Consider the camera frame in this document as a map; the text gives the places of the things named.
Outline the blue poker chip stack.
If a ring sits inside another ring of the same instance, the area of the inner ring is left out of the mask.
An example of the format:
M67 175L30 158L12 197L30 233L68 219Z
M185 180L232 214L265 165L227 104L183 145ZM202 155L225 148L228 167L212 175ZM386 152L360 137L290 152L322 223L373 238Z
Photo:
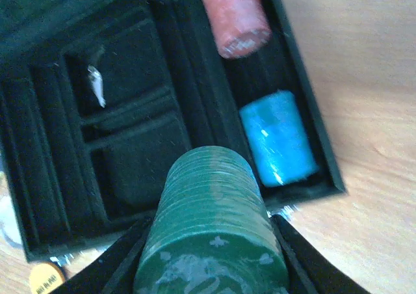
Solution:
M288 185L319 171L292 92L260 98L239 114L264 186Z

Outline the red poker chip stack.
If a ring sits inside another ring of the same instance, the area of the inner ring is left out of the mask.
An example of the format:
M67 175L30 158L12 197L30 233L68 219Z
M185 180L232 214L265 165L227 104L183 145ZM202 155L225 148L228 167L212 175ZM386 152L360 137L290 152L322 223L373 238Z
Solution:
M268 42L272 31L260 0L202 2L221 57L246 57Z

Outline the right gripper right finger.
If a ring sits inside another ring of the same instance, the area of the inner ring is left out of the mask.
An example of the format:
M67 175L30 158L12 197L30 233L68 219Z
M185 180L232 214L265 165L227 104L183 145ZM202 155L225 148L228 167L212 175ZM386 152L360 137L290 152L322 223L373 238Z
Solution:
M332 265L281 215L271 217L289 272L289 293L369 294Z

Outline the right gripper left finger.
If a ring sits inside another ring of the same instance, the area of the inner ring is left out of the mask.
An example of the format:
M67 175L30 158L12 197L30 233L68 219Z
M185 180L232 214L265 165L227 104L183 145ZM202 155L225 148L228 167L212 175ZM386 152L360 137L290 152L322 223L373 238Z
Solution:
M139 220L102 255L58 287L59 293L132 293L152 218Z

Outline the green poker chip stack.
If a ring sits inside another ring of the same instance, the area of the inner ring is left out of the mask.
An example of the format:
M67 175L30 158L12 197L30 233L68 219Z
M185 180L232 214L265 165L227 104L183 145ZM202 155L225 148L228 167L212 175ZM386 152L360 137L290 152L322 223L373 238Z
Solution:
M286 293L289 274L248 162L220 146L171 167L134 293Z

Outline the black poker set case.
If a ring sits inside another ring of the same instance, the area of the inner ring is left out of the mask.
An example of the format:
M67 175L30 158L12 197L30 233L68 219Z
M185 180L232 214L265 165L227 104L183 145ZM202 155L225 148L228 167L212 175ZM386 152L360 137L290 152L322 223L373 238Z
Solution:
M261 3L270 42L225 60L201 0L1 0L1 155L28 261L111 243L152 216L192 148L252 163L239 109L280 90L294 94L318 172L261 186L267 208L345 192L283 1Z

